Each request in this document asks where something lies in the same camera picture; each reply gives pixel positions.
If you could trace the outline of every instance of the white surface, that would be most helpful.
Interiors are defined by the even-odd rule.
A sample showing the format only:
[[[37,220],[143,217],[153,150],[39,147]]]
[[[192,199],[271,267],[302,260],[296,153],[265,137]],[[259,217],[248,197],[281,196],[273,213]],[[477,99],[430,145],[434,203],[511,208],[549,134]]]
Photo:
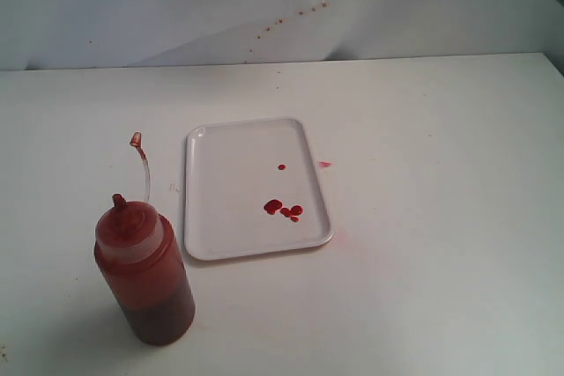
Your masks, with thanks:
[[[328,3],[299,16],[299,5],[282,0],[0,0],[0,69],[544,51],[560,55],[564,70],[564,8],[554,0]],[[240,23],[263,21],[204,37],[241,16]],[[277,18],[284,25],[265,33]]]
[[[292,118],[203,125],[190,132],[186,158],[186,248],[218,260],[318,247],[332,235],[301,123]],[[278,169],[280,164],[286,169]],[[303,207],[299,222],[279,211]]]
[[[132,132],[181,237],[186,134],[269,116],[333,163],[333,240],[188,262],[193,327],[144,347],[93,259]],[[562,116],[542,55],[0,73],[0,374],[561,376]]]

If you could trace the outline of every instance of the white backdrop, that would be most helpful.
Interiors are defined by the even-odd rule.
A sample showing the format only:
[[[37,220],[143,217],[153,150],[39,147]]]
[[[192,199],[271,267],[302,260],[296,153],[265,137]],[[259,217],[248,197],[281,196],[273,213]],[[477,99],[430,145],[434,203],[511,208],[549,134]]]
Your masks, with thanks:
[[[0,68],[542,51],[564,69],[564,8],[554,0],[319,0],[315,11],[299,0],[243,0],[221,13],[200,4],[205,31],[182,21],[191,0],[137,1],[0,0]],[[136,15],[139,6],[149,12]],[[120,26],[108,24],[115,15]]]

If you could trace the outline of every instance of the ketchup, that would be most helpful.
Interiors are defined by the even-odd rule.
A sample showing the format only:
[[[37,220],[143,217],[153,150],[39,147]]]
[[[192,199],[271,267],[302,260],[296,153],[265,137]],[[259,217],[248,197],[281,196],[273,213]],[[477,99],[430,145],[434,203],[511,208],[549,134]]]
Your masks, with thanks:
[[[196,312],[173,228],[149,203],[113,200],[96,225],[96,263],[136,337],[172,343]]]

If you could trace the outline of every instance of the rectangular tray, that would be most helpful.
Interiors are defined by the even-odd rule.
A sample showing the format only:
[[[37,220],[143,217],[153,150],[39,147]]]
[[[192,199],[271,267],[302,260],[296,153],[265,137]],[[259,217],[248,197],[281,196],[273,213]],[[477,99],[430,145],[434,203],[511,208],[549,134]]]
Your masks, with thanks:
[[[297,248],[331,239],[315,163],[292,118],[204,125],[187,139],[184,243],[199,260]],[[293,222],[264,210],[272,199],[300,205]]]

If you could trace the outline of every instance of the red splatter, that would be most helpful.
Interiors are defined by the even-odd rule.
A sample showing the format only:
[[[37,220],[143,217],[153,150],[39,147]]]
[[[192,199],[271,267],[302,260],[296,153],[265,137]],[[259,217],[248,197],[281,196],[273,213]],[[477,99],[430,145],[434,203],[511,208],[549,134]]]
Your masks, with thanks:
[[[303,208],[301,206],[293,206],[290,209],[290,213],[292,213],[292,215],[294,215],[294,216],[298,216],[301,213],[303,213]]]
[[[273,215],[274,213],[276,213],[276,210],[280,209],[281,207],[282,202],[276,199],[270,200],[264,205],[264,209],[269,215]]]

